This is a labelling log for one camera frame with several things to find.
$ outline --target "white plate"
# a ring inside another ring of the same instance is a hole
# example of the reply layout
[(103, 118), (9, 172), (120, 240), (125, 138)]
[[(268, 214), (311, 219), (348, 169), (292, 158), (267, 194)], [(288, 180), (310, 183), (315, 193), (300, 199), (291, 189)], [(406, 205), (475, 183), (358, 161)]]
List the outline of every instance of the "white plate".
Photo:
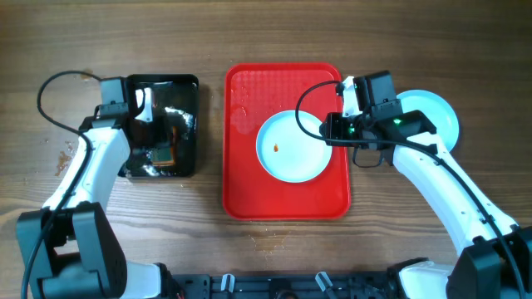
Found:
[(441, 96), (430, 91), (413, 90), (400, 93), (397, 99), (401, 99), (403, 112), (423, 112), (436, 127), (448, 150), (455, 147), (460, 134), (458, 117), (451, 105)]
[[(299, 119), (305, 129), (319, 135), (322, 122), (316, 116), (299, 111)], [(257, 135), (260, 164), (273, 177), (289, 183), (305, 182), (321, 174), (332, 153), (332, 147), (324, 141), (305, 135), (299, 129), (294, 110), (270, 117)]]

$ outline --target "red tray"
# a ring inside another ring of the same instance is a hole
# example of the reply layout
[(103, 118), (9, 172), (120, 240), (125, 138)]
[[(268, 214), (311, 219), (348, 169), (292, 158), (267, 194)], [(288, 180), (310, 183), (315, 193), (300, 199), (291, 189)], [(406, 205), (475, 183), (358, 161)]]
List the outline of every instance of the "red tray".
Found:
[[(294, 110), (310, 86), (341, 80), (327, 63), (253, 63), (231, 68), (225, 77), (223, 203), (239, 220), (339, 218), (351, 204), (347, 149), (335, 147), (327, 168), (316, 178), (293, 184), (271, 176), (260, 164), (255, 143), (272, 115)], [(325, 120), (341, 111), (334, 86), (309, 94), (302, 110)]]

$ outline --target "wooden surface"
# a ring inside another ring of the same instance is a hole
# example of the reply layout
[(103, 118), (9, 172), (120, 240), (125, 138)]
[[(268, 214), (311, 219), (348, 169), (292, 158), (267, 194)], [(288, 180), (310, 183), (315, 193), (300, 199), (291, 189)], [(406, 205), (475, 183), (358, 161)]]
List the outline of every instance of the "wooden surface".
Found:
[[(398, 92), (443, 96), (461, 121), (453, 155), (521, 225), (532, 224), (532, 5), (527, 1), (32, 1), (0, 4), (0, 298), (16, 297), (21, 212), (60, 183), (76, 137), (38, 113), (51, 74), (193, 73), (199, 167), (191, 179), (118, 179), (108, 218), (128, 259), (173, 273), (384, 269), (412, 257), (453, 263), (436, 215), (394, 168), (351, 167), (338, 221), (239, 222), (221, 206), (224, 75), (244, 61), (327, 61), (344, 75), (388, 69)], [(44, 108), (78, 126), (100, 100), (79, 77), (54, 82)]]

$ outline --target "curved black cable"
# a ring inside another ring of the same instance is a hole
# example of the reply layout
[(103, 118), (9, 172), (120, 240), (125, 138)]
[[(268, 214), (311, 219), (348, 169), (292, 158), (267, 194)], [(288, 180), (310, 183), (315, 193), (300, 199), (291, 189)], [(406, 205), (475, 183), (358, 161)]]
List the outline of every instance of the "curved black cable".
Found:
[(482, 217), (484, 217), (485, 221), (490, 225), (491, 229), (497, 236), (497, 239), (500, 242), (500, 245), (503, 248), (503, 251), (506, 255), (506, 260), (510, 263), (510, 267), (512, 268), (512, 272), (514, 273), (515, 282), (517, 283), (517, 288), (519, 290), (520, 298), (525, 299), (526, 298), (526, 292), (525, 292), (525, 286), (523, 285), (523, 280), (521, 278), (521, 273), (519, 271), (519, 268), (517, 267), (517, 262), (515, 261), (514, 255), (510, 251), (510, 248), (508, 247), (508, 244), (506, 243), (502, 233), (500, 232), (499, 228), (495, 225), (495, 220), (493, 217), (488, 214), (488, 212), (485, 210), (484, 206), (480, 202), (480, 200), (476, 197), (476, 195), (473, 193), (471, 188), (467, 185), (467, 183), (462, 179), (462, 177), (451, 167), (449, 166), (445, 160), (442, 158), (439, 158), (435, 154), (429, 153), (428, 151), (415, 146), (414, 144), (409, 144), (405, 142), (399, 142), (399, 141), (392, 141), (392, 140), (333, 140), (329, 138), (325, 138), (319, 135), (315, 135), (308, 130), (306, 130), (303, 125), (301, 124), (301, 121), (299, 120), (299, 107), (301, 106), (301, 103), (303, 102), (303, 99), (305, 96), (307, 96), (310, 92), (314, 91), (315, 89), (331, 85), (331, 84), (341, 84), (340, 81), (325, 81), (322, 83), (318, 83), (315, 86), (312, 86), (308, 88), (300, 97), (298, 100), (298, 103), (296, 104), (296, 122), (298, 123), (299, 129), (303, 131), (306, 135), (309, 135), (310, 137), (313, 137), (317, 140), (322, 140), (325, 142), (336, 142), (336, 143), (342, 143), (346, 145), (352, 145), (352, 144), (385, 144), (385, 145), (400, 145), (404, 146), (413, 150), (417, 150), (423, 154), (426, 154), (431, 159), (436, 161), (436, 164), (441, 165), (443, 168), (445, 168), (455, 179), (458, 181), (458, 184), (462, 186), (462, 188), (465, 190), (465, 192), (471, 197), (471, 200), (473, 200), (473, 203), (475, 203), (476, 207), (479, 209), (480, 213), (482, 214)]
[(76, 130), (76, 129), (71, 128), (71, 127), (69, 127), (67, 125), (64, 125), (64, 124), (62, 124), (62, 123), (60, 123), (58, 121), (55, 121), (52, 117), (48, 116), (46, 114), (46, 112), (44, 112), (44, 110), (41, 107), (42, 93), (44, 92), (44, 89), (47, 87), (47, 85), (51, 81), (53, 81), (54, 79), (56, 79), (56, 78), (58, 78), (60, 76), (71, 75), (71, 74), (89, 76), (89, 77), (91, 77), (93, 79), (101, 81), (101, 78), (99, 76), (95, 76), (95, 75), (92, 75), (91, 73), (87, 73), (87, 72), (84, 72), (84, 71), (62, 71), (62, 72), (59, 72), (56, 75), (53, 75), (50, 78), (48, 78), (46, 81), (44, 81), (44, 83), (42, 83), (41, 88), (39, 88), (39, 92), (37, 93), (37, 109), (39, 110), (39, 113), (42, 115), (42, 117), (44, 117), (46, 120), (50, 121), (54, 125), (56, 125), (56, 126), (62, 128), (64, 130), (67, 130), (69, 132), (72, 132), (72, 133), (82, 137), (83, 140), (85, 141), (85, 144), (86, 144), (85, 157), (83, 158), (83, 161), (81, 162), (81, 166), (77, 170), (77, 173), (74, 176), (74, 179), (72, 179), (72, 182), (68, 186), (68, 189), (66, 189), (66, 192), (63, 195), (63, 198), (57, 204), (56, 209), (53, 210), (52, 215), (50, 215), (50, 218), (46, 221), (46, 223), (44, 224), (44, 227), (42, 227), (41, 233), (39, 233), (39, 236), (38, 236), (37, 240), (35, 241), (35, 245), (33, 246), (33, 250), (32, 250), (32, 252), (30, 254), (30, 257), (28, 258), (28, 260), (26, 262), (26, 270), (24, 271), (24, 277), (22, 279), (22, 289), (21, 289), (21, 295), (20, 295), (20, 297), (22, 299), (26, 299), (27, 298), (27, 286), (28, 286), (28, 283), (30, 281), (30, 275), (32, 273), (33, 263), (35, 262), (35, 258), (37, 256), (37, 252), (39, 250), (39, 247), (41, 246), (42, 240), (44, 240), (47, 237), (48, 233), (50, 232), (50, 228), (52, 227), (53, 220), (61, 212), (62, 207), (68, 202), (68, 199), (71, 197), (72, 191), (76, 187), (81, 175), (83, 174), (83, 172), (84, 172), (84, 170), (85, 170), (85, 168), (86, 168), (86, 166), (87, 166), (87, 164), (89, 162), (89, 159), (91, 158), (91, 153), (92, 153), (91, 141), (84, 134), (82, 134), (79, 130)]

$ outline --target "blue plate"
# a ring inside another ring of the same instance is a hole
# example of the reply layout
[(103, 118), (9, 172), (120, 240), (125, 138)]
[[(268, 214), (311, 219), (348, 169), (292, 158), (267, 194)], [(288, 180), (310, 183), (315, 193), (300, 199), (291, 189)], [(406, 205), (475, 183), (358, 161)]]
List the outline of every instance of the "blue plate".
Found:
[(414, 110), (423, 112), (436, 126), (448, 150), (455, 147), (460, 134), (458, 117), (451, 105), (441, 96), (430, 91), (413, 90), (402, 92), (397, 95), (397, 99), (401, 99), (403, 112)]

